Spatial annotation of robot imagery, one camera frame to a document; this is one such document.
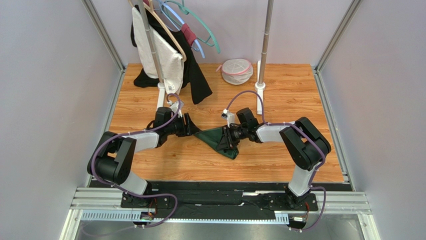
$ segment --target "white towel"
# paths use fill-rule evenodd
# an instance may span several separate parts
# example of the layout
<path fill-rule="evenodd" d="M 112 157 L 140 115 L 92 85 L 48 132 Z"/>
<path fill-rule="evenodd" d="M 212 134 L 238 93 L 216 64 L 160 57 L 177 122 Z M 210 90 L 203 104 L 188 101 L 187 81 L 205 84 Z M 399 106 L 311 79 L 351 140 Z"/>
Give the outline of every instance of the white towel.
<path fill-rule="evenodd" d="M 142 21 L 141 13 L 133 7 L 133 31 L 134 40 L 139 52 L 140 62 L 143 65 L 143 70 L 148 77 L 157 79 L 156 66 L 154 64 L 153 55 L 151 53 L 148 37 L 145 32 L 144 22 Z M 161 71 L 164 78 L 164 86 L 166 93 L 179 94 L 184 82 L 184 61 L 182 55 L 176 51 L 169 43 L 160 36 L 151 26 L 149 26 L 154 36 L 154 44 L 158 53 Z"/>

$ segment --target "wooden hanger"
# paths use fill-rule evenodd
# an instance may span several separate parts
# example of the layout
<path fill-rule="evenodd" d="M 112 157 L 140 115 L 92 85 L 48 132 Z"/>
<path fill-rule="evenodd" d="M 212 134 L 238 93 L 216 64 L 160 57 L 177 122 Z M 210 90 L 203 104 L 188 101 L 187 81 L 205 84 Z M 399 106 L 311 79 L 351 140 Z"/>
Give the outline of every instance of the wooden hanger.
<path fill-rule="evenodd" d="M 135 7 L 133 5 L 133 3 L 132 3 L 132 0 L 127 0 L 127 1 L 128 1 L 128 3 L 130 4 L 130 6 L 132 8 Z M 172 35 L 172 33 L 170 32 L 169 28 L 167 28 L 167 26 L 163 22 L 163 20 L 161 20 L 161 18 L 154 11 L 153 0 L 148 0 L 148 1 L 149 1 L 149 6 L 145 2 L 143 3 L 145 9 L 148 10 L 154 16 L 154 18 L 158 21 L 158 23 L 160 23 L 160 25 L 165 30 L 165 32 L 167 33 L 167 35 L 169 35 L 169 37 L 171 38 L 171 40 L 173 41 L 173 43 L 176 45 L 177 49 L 179 50 L 180 54 L 182 55 L 182 60 L 185 62 L 187 60 L 187 55 L 185 54 L 185 52 L 182 49 L 181 45 L 178 43 L 178 41 L 176 40 L 176 38 Z"/>

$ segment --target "wooden tabletop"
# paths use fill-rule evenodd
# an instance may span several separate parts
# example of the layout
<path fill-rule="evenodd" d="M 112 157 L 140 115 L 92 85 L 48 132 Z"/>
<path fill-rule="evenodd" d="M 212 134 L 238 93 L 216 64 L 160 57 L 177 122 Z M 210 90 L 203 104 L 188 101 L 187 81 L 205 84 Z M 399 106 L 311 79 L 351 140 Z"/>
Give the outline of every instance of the wooden tabletop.
<path fill-rule="evenodd" d="M 200 64 L 201 70 L 213 94 L 198 105 L 191 99 L 188 85 L 180 92 L 184 102 L 183 113 L 189 113 L 192 121 L 201 130 L 226 125 L 222 111 L 239 92 L 254 90 L 256 74 L 242 85 L 226 83 L 219 64 Z M 156 87 L 140 88 L 133 80 L 141 72 L 142 65 L 129 64 L 119 93 L 110 131 L 125 133 L 146 128 L 155 117 L 158 99 Z M 330 142 L 332 151 L 326 163 L 316 174 L 315 182 L 343 182 L 330 130 L 323 106 L 308 64 L 267 64 L 265 70 L 266 89 L 264 110 L 267 122 L 291 122 L 308 117 Z M 249 107 L 255 117 L 256 96 L 241 95 L 232 104 L 230 111 Z M 244 139 L 238 145 L 239 155 L 231 160 L 211 149 L 195 136 L 169 136 L 163 146 L 136 153 L 132 171 L 147 180 L 169 181 L 245 181 L 245 182 L 288 182 L 291 180 L 295 163 L 284 143 L 254 143 Z"/>

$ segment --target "white pole base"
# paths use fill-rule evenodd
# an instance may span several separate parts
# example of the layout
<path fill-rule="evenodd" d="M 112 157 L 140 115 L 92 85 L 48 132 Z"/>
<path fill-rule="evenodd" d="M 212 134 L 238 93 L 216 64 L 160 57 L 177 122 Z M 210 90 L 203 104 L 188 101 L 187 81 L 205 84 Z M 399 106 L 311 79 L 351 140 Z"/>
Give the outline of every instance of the white pole base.
<path fill-rule="evenodd" d="M 158 101 L 157 101 L 157 109 L 164 106 L 164 98 L 166 97 L 166 87 L 164 87 L 164 83 L 158 83 Z"/>
<path fill-rule="evenodd" d="M 254 89 L 256 89 L 257 94 L 259 94 L 260 98 L 262 99 L 262 102 L 264 100 L 264 89 L 266 88 L 266 84 L 265 82 L 263 82 L 262 84 L 259 84 L 259 74 L 261 72 L 261 61 L 257 61 L 257 82 L 254 84 Z M 256 97 L 257 99 L 257 108 L 256 108 L 256 113 L 258 115 L 262 114 L 262 105 L 261 105 L 261 101 L 259 100 L 258 97 Z"/>

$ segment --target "clothes hanger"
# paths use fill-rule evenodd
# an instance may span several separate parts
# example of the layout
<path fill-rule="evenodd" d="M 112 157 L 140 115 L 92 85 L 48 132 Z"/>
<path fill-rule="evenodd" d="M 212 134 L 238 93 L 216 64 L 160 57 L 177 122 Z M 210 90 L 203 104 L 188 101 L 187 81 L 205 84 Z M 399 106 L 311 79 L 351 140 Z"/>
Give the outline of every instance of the clothes hanger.
<path fill-rule="evenodd" d="M 195 13 L 193 13 L 191 10 L 189 10 L 186 6 L 185 6 L 185 0 L 182 0 L 182 3 L 179 3 L 179 2 L 176 2 L 176 1 L 173 1 L 173 0 L 165 0 L 164 1 L 164 3 L 172 3 L 172 4 L 176 4 L 178 7 L 179 7 L 179 10 L 183 13 L 183 14 L 185 14 L 185 15 L 188 15 L 188 14 L 191 14 L 195 19 L 197 19 L 197 21 L 199 21 L 199 23 L 207 30 L 207 32 L 208 32 L 208 34 L 210 34 L 210 36 L 206 39 L 206 40 L 204 40 L 204 39 L 201 39 L 200 37 L 197 37 L 197 39 L 199 39 L 201 42 L 203 42 L 203 43 L 205 43 L 205 44 L 207 44 L 208 46 L 210 46 L 210 47 L 216 47 L 216 51 L 217 51 L 217 53 L 218 54 L 220 54 L 221 53 L 221 48 L 219 47 L 219 43 L 218 43 L 218 41 L 216 40 L 216 37 L 215 37 L 215 35 L 213 34 L 213 32 L 210 30 L 210 28 L 203 22 L 203 20 L 201 20 Z M 163 6 L 161 7 L 162 8 L 162 10 L 164 11 L 164 14 L 167 16 L 167 17 L 169 17 L 175 24 L 177 24 L 177 25 L 179 25 L 180 27 L 182 27 L 182 25 L 179 23 L 179 22 L 177 22 L 176 20 L 174 20 L 171 16 L 170 16 L 170 14 L 169 14 L 169 11 L 166 9 L 166 10 L 164 10 L 163 8 Z"/>
<path fill-rule="evenodd" d="M 157 0 L 158 4 L 160 5 L 160 10 L 161 12 L 165 15 L 165 17 L 171 22 L 171 24 L 177 29 L 180 30 L 181 28 L 179 28 L 174 21 L 164 12 L 164 8 L 166 8 L 168 11 L 170 11 L 175 17 L 176 19 L 180 22 L 181 26 L 183 26 L 185 24 L 184 20 L 169 6 L 167 5 L 167 3 L 161 1 L 161 0 Z M 203 59 L 206 58 L 203 48 L 200 45 L 200 42 L 198 41 L 198 39 L 196 39 L 193 44 L 192 44 L 192 48 L 197 51 L 200 52 L 201 56 Z"/>
<path fill-rule="evenodd" d="M 135 7 L 133 5 L 133 3 L 132 3 L 132 0 L 127 0 L 127 1 L 128 1 L 128 3 L 130 4 L 130 6 L 132 8 Z M 176 45 L 177 49 L 179 50 L 180 54 L 182 55 L 182 61 L 185 62 L 187 60 L 187 55 L 185 54 L 184 50 L 182 49 L 181 45 L 178 43 L 178 41 L 176 40 L 176 38 L 170 32 L 169 28 L 166 26 L 166 24 L 161 20 L 161 18 L 154 11 L 153 1 L 152 0 L 144 0 L 143 6 L 145 7 L 146 10 L 148 10 L 148 12 L 150 12 L 152 14 L 152 16 L 154 16 L 154 18 L 158 21 L 158 23 L 160 23 L 160 25 L 165 30 L 165 32 L 167 33 L 167 35 L 170 36 L 171 40 Z"/>

